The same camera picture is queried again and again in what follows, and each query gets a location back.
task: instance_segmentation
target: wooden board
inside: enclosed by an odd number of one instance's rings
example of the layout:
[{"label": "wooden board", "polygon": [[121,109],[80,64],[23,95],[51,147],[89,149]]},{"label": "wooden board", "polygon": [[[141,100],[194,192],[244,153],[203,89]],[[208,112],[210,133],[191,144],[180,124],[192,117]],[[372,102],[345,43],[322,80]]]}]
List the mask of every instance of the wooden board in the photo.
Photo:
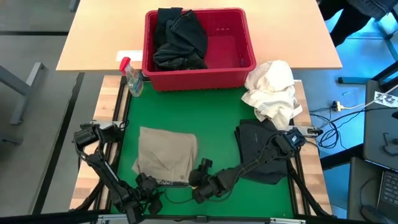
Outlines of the wooden board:
[{"label": "wooden board", "polygon": [[[316,0],[81,0],[57,71],[118,72],[119,51],[142,51],[145,15],[159,7],[240,7],[257,64],[285,60],[292,68],[341,68]],[[141,68],[141,59],[132,66]]]},{"label": "wooden board", "polygon": [[[116,103],[116,98],[119,91],[120,76],[106,75],[104,77],[103,85],[99,93],[97,107],[95,109],[94,118],[97,120],[112,120],[113,110]],[[308,111],[307,101],[301,81],[295,82],[296,98],[302,105],[303,112],[294,118],[295,125],[310,126],[311,119]],[[126,96],[128,94],[127,87],[124,89],[121,111],[119,112],[119,119],[121,119],[126,103]],[[95,150],[96,144],[86,147],[86,153],[92,153]],[[323,178],[323,171],[320,165],[317,148],[309,143],[304,145],[301,150],[301,159],[305,183],[314,196],[315,200],[322,206],[322,208],[331,214],[331,207],[329,203],[328,194],[326,191],[325,180]],[[84,162],[81,167],[76,180],[75,191],[73,192],[70,208],[76,208],[94,189],[98,183],[98,176],[92,168],[88,167]],[[302,196],[300,190],[295,186],[297,206],[299,213],[304,214]],[[107,197],[107,190],[104,191],[100,208],[104,208],[105,198]]]}]

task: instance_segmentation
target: green surface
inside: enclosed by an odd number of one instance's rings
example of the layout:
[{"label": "green surface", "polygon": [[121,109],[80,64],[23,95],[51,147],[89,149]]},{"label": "green surface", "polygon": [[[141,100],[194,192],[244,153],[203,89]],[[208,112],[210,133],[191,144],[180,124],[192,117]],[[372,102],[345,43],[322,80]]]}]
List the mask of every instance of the green surface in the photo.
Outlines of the green surface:
[{"label": "green surface", "polygon": [[[131,167],[137,158],[139,127],[192,133],[198,140],[195,168],[202,158],[213,160],[210,173],[239,164],[239,151],[234,130],[240,119],[252,119],[253,108],[241,101],[244,88],[157,92],[150,83],[138,98],[132,98],[118,175],[136,186]],[[174,201],[191,197],[191,188],[168,188]],[[172,204],[161,196],[163,209],[159,215],[208,215],[217,217],[292,218],[287,178],[277,185],[258,184],[240,179],[232,195],[224,202],[195,201]]]}]

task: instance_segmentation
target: black garment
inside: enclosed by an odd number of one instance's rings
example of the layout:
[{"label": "black garment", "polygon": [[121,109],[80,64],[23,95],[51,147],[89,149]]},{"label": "black garment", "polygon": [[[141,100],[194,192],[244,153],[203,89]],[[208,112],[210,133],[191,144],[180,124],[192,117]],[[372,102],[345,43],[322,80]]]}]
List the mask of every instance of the black garment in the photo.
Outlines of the black garment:
[{"label": "black garment", "polygon": [[[277,130],[274,124],[268,120],[263,122],[241,120],[240,123],[236,127],[235,137],[238,142],[241,162],[247,162],[258,156],[269,137]],[[270,161],[247,173],[243,178],[263,184],[277,184],[285,176],[287,176],[286,162]]]},{"label": "black garment", "polygon": [[159,9],[154,34],[155,64],[164,70],[207,68],[203,60],[207,36],[195,13],[182,8]]},{"label": "black garment", "polygon": [[346,0],[323,0],[319,4],[319,10],[325,21],[332,18],[336,12],[343,10],[335,28],[330,33],[335,47],[342,44],[349,35],[362,29],[371,19],[348,4]]}]

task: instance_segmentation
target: cloth pile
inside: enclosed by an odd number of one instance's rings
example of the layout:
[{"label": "cloth pile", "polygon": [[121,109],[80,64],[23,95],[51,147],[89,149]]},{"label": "cloth pile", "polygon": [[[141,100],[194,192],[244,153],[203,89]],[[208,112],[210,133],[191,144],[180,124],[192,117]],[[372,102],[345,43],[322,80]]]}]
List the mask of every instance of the cloth pile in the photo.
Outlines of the cloth pile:
[{"label": "cloth pile", "polygon": [[177,7],[158,9],[154,62],[163,70],[207,68],[206,32],[192,10],[181,12]]},{"label": "cloth pile", "polygon": [[188,183],[197,150],[193,134],[140,127],[138,158],[132,169],[137,174],[151,175],[158,182]]},{"label": "cloth pile", "polygon": [[[275,126],[267,119],[263,122],[255,119],[241,120],[234,132],[241,163],[252,161],[258,156],[268,139],[276,131]],[[243,178],[263,184],[277,184],[285,176],[287,176],[286,162],[270,161],[247,173]]]},{"label": "cloth pile", "polygon": [[254,107],[259,121],[270,119],[278,130],[285,130],[290,119],[303,111],[294,97],[293,74],[287,62],[263,63],[248,74],[244,86],[248,91],[242,100]]}]

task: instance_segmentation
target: clear bottle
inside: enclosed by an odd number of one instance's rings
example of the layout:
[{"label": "clear bottle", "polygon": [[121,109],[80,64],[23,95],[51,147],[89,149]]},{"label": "clear bottle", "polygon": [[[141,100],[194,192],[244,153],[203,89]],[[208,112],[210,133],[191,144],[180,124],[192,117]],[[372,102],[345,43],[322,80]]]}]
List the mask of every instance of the clear bottle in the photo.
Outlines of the clear bottle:
[{"label": "clear bottle", "polygon": [[119,71],[126,76],[131,95],[134,97],[141,95],[142,90],[144,89],[142,73],[130,66],[129,57],[124,57],[122,59],[120,62]]}]

